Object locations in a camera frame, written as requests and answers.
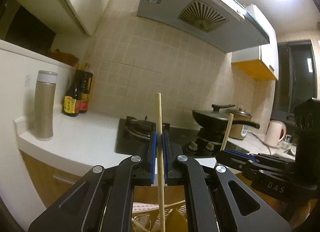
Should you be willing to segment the brown rice cooker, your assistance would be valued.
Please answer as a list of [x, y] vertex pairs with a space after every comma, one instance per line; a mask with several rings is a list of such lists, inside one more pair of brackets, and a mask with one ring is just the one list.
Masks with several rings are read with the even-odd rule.
[[[228, 108], [225, 110], [226, 114], [233, 114], [233, 121], [242, 120], [242, 121], [251, 121], [252, 115], [246, 112], [241, 107], [238, 108]], [[229, 137], [238, 140], [244, 140], [249, 130], [248, 125], [244, 124], [232, 124]]]

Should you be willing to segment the white refrigerator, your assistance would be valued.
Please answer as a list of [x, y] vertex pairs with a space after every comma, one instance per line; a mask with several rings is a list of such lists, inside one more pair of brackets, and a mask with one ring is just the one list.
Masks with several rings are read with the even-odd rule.
[[54, 100], [57, 108], [74, 68], [1, 41], [1, 199], [24, 230], [45, 209], [17, 144], [18, 136], [33, 125], [34, 94], [40, 70], [58, 74]]

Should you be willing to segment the white upper cabinet right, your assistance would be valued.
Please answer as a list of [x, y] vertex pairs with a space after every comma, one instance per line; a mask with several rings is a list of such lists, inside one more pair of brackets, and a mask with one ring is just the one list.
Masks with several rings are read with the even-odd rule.
[[266, 30], [270, 42], [233, 52], [231, 64], [241, 69], [254, 80], [277, 81], [279, 79], [279, 57], [276, 32], [255, 4], [248, 5], [246, 10]]

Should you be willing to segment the gold thermos bottle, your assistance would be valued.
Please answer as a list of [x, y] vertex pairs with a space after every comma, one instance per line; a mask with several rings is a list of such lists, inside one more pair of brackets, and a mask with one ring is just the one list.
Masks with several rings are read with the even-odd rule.
[[58, 74], [39, 70], [34, 96], [34, 136], [48, 141], [53, 137], [53, 108]]

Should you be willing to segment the red label sauce bottle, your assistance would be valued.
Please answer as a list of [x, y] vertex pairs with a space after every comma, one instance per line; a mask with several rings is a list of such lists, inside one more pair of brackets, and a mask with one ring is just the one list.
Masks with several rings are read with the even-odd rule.
[[93, 80], [93, 70], [91, 65], [86, 63], [82, 69], [81, 81], [80, 81], [80, 107], [79, 113], [84, 114], [88, 111], [89, 96], [91, 93], [91, 85]]

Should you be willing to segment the wooden chopstick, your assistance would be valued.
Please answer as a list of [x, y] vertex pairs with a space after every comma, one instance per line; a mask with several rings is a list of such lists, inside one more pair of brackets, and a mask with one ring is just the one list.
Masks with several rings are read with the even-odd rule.
[[230, 113], [229, 114], [229, 118], [228, 118], [227, 128], [226, 128], [226, 131], [225, 131], [225, 134], [224, 134], [224, 137], [223, 137], [223, 142], [221, 144], [220, 151], [223, 151], [225, 149], [225, 147], [226, 147], [227, 140], [228, 140], [228, 137], [229, 137], [229, 133], [230, 133], [230, 130], [231, 130], [231, 127], [232, 127], [232, 123], [233, 123], [233, 118], [234, 118], [234, 114]]
[[162, 148], [162, 102], [161, 93], [155, 93], [156, 132], [157, 132], [157, 184], [160, 231], [165, 232], [164, 212], [164, 161]]

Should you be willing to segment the dark window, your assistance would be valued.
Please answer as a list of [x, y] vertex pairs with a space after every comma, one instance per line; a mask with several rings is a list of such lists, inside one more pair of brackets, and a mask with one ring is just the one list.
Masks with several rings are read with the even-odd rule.
[[294, 120], [296, 106], [317, 97], [317, 74], [310, 40], [278, 44], [279, 78], [276, 82], [272, 120]]

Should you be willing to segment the brown tray on fridge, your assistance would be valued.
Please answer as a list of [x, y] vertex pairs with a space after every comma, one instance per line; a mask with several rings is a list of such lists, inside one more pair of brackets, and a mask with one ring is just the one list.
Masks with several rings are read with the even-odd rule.
[[59, 49], [56, 49], [53, 52], [46, 52], [46, 56], [71, 67], [74, 67], [79, 62], [79, 58], [73, 54], [61, 52]]

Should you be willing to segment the black gas stove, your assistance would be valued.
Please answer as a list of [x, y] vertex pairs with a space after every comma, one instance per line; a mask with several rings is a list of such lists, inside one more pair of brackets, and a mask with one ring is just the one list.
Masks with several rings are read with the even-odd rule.
[[[151, 134], [156, 130], [156, 124], [145, 118], [138, 120], [127, 116], [119, 120], [116, 139], [116, 153], [135, 154], [140, 146], [150, 141]], [[168, 123], [163, 124], [163, 130], [167, 130], [169, 141], [182, 147], [183, 153], [194, 158], [215, 157], [219, 152], [224, 134], [208, 133], [203, 129], [199, 131], [172, 127]]]

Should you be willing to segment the grey range hood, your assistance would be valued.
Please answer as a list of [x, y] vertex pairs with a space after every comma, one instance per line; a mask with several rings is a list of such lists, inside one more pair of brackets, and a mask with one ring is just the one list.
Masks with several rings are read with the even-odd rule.
[[137, 15], [192, 34], [225, 53], [270, 42], [266, 30], [236, 0], [140, 0]]

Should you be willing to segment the dark soy sauce bottle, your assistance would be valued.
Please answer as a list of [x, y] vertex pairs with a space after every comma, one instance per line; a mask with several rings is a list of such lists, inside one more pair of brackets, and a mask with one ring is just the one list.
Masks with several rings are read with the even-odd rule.
[[81, 65], [78, 64], [76, 67], [74, 79], [70, 88], [67, 90], [64, 102], [63, 102], [63, 113], [70, 117], [76, 117], [79, 114], [80, 108], [80, 80], [82, 76]]

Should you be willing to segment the black frying pan with lid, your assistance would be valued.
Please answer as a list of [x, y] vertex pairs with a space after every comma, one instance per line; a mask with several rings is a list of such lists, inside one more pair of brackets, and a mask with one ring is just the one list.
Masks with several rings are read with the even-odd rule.
[[[212, 110], [192, 110], [192, 115], [197, 124], [202, 128], [213, 132], [223, 132], [227, 128], [229, 114], [225, 113], [228, 108], [235, 105], [215, 105], [212, 104]], [[235, 120], [232, 124], [244, 124], [256, 129], [260, 128], [258, 123], [252, 121]]]

